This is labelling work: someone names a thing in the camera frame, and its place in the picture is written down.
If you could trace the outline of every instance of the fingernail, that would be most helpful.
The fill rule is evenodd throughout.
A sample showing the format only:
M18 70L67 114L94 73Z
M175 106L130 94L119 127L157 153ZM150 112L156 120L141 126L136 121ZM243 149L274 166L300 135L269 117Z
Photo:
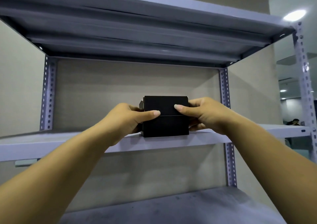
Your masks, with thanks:
M158 117L161 114L161 112L160 111L153 111L153 114L155 117Z
M183 106L182 105L174 105L174 108L176 109L176 110L178 110L178 111L181 111L182 110L182 108L183 108Z

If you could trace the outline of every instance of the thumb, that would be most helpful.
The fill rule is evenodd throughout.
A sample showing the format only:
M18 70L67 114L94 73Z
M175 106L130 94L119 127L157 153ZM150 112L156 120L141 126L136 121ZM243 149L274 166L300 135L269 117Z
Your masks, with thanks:
M186 115L186 116L192 116L192 117L200 117L200 107L188 107L188 106L182 106L182 105L174 105L174 108L178 110L179 113Z
M157 118L161 114L160 111L135 112L135 120L137 123L149 121Z

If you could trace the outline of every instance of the bright light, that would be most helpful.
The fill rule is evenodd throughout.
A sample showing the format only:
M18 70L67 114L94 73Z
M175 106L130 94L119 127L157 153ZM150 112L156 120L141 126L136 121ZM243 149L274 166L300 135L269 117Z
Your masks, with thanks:
M304 15L306 15L305 10L296 10L286 15L283 19L285 21L298 21L303 18Z

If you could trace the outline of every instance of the forearm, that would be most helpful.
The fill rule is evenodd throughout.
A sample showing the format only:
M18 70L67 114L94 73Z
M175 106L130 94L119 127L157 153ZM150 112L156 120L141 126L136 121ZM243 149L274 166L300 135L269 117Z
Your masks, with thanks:
M227 135L287 223L315 223L316 165L246 118Z
M56 223L113 144L101 128L96 125L68 140L0 186L0 223Z

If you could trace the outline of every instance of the recessed light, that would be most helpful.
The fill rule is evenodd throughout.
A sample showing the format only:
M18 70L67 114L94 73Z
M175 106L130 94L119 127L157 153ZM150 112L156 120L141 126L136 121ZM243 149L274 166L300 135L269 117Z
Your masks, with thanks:
M306 13L307 11L305 10L296 10L287 14L283 19L285 21L298 21L299 19L303 18Z

